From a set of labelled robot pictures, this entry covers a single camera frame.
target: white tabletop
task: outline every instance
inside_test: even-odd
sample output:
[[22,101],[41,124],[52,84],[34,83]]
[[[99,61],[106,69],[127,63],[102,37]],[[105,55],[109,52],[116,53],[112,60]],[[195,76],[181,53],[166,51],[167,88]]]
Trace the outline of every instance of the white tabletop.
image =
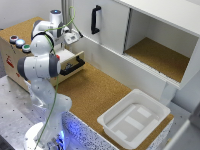
[[200,5],[187,0],[115,0],[200,37]]

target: wooden shelf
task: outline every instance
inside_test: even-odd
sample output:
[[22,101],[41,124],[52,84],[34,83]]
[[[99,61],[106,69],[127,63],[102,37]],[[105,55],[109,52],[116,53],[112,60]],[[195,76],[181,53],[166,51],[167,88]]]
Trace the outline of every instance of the wooden shelf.
[[144,38],[125,53],[178,82],[181,82],[190,60],[149,38]]

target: black handle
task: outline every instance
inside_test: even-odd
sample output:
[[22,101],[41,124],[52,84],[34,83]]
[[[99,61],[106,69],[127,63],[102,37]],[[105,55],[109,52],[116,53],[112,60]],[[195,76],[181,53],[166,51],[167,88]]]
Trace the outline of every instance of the black handle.
[[92,34],[98,33],[100,30],[96,28],[96,12],[101,10],[101,7],[96,5],[96,8],[92,10],[92,25],[91,25],[91,30]]
[[85,64],[85,61],[82,60],[81,58],[79,58],[79,56],[76,57],[76,60],[78,61],[77,65],[75,65],[69,69],[66,69],[66,70],[61,70],[60,74],[63,76],[66,76],[66,75],[70,74],[71,72],[75,71],[76,69],[82,67]]

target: white wall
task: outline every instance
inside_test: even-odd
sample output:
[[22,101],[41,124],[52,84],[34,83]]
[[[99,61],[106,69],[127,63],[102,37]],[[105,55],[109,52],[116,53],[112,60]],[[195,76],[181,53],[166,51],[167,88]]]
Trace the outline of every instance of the white wall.
[[192,112],[200,102],[200,71],[180,91],[177,91],[173,102]]
[[52,9],[61,10],[61,0],[1,0],[0,29],[37,16],[49,20]]

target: white plastic tray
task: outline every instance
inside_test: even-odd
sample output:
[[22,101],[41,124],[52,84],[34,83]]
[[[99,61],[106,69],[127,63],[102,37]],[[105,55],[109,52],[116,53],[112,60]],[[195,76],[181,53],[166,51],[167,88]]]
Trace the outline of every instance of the white plastic tray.
[[105,133],[118,144],[126,149],[135,149],[169,113],[169,108],[135,89],[97,120]]

